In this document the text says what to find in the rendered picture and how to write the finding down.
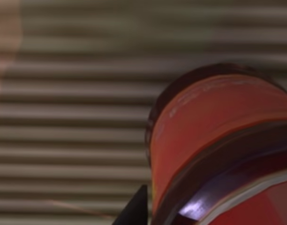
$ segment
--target corrugated surface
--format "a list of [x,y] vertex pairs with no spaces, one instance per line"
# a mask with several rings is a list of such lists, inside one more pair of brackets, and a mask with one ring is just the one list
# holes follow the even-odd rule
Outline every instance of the corrugated surface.
[[[0,4],[7,23],[11,1]],[[21,11],[0,88],[0,225],[111,224],[150,183],[153,100],[194,67],[248,60],[287,88],[287,1],[22,0]]]

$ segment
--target red and black object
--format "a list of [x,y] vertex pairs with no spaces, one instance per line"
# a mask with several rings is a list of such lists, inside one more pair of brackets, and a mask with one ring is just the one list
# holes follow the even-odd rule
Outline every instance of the red and black object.
[[[246,206],[222,212],[223,219],[205,221],[224,199],[287,170],[287,92],[247,66],[198,68],[159,96],[149,116],[146,142],[152,225],[240,224],[253,208],[248,203],[258,199],[261,204],[264,197],[251,197]],[[271,224],[280,224],[280,212],[271,205],[263,206],[258,216],[270,210],[276,216]],[[254,219],[249,224],[268,222]]]

